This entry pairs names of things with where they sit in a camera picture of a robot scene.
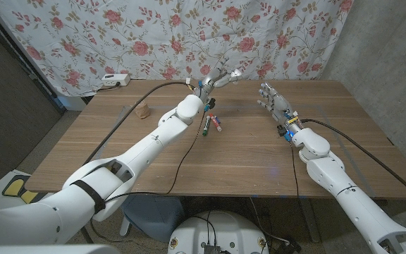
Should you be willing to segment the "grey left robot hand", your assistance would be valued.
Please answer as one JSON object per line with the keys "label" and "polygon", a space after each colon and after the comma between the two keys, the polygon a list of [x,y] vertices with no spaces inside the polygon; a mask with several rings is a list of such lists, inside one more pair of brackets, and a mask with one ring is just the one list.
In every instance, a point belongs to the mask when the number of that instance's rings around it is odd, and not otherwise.
{"label": "grey left robot hand", "polygon": [[225,63],[229,60],[224,58],[216,67],[211,70],[202,81],[202,86],[195,90],[195,94],[206,104],[210,93],[214,88],[221,88],[229,83],[234,83],[240,79],[240,72],[235,69],[228,73],[224,68]]}

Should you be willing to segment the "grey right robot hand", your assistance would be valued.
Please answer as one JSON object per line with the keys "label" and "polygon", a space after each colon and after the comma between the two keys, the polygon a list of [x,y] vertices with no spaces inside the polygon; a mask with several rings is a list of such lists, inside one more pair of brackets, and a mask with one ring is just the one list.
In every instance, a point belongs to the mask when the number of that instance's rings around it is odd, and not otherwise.
{"label": "grey right robot hand", "polygon": [[298,124],[297,115],[290,103],[275,88],[268,83],[262,83],[259,94],[266,102],[258,100],[258,104],[271,113],[279,126],[289,129],[291,125]]}

